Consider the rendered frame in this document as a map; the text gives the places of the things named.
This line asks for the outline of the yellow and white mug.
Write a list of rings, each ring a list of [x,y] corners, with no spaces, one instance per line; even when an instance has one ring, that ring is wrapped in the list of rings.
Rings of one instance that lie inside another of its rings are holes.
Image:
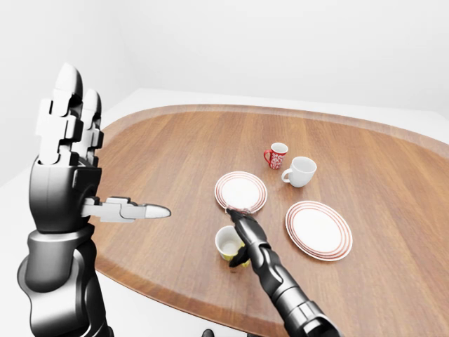
[[[221,257],[229,262],[237,255],[239,249],[245,244],[237,234],[234,226],[228,225],[220,228],[215,236],[215,246]]]

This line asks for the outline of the large red-ringed white plate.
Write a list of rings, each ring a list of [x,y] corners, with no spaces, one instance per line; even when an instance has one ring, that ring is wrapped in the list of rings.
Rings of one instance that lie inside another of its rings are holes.
[[[307,255],[324,261],[341,260],[353,245],[346,220],[331,207],[317,201],[299,201],[287,211],[288,236]]]

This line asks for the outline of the red patterned mug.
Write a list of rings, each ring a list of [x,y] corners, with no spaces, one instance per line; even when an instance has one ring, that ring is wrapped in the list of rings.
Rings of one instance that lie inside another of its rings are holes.
[[[279,169],[288,152],[288,146],[284,143],[273,143],[269,150],[265,150],[263,157],[271,169]]]

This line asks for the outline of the plain white mug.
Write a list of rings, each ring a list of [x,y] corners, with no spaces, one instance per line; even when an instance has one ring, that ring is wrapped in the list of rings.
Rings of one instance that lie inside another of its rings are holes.
[[[295,157],[290,168],[285,170],[281,179],[290,183],[293,187],[304,187],[313,177],[317,170],[316,163],[308,157]]]

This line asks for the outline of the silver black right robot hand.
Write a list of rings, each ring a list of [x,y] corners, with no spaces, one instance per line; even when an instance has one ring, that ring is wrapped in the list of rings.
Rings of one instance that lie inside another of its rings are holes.
[[[230,215],[236,233],[244,243],[237,255],[230,260],[229,266],[237,267],[251,260],[255,268],[259,269],[264,263],[262,248],[271,248],[262,226],[247,213],[231,208],[226,209],[226,212]]]

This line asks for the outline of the small red-ringed white plate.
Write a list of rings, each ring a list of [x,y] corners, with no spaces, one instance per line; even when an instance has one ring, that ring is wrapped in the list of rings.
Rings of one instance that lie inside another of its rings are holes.
[[[245,171],[224,174],[216,182],[214,193],[222,208],[246,213],[259,211],[268,197],[267,188],[262,180]]]

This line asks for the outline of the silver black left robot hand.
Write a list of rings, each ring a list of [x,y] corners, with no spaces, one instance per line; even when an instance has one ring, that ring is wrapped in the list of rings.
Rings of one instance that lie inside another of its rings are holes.
[[[41,102],[36,127],[41,144],[30,176],[29,205],[39,232],[76,232],[90,216],[102,222],[132,223],[171,215],[164,206],[137,204],[128,197],[100,201],[102,169],[95,151],[104,139],[101,111],[98,92],[84,92],[79,71],[65,63],[53,97]]]

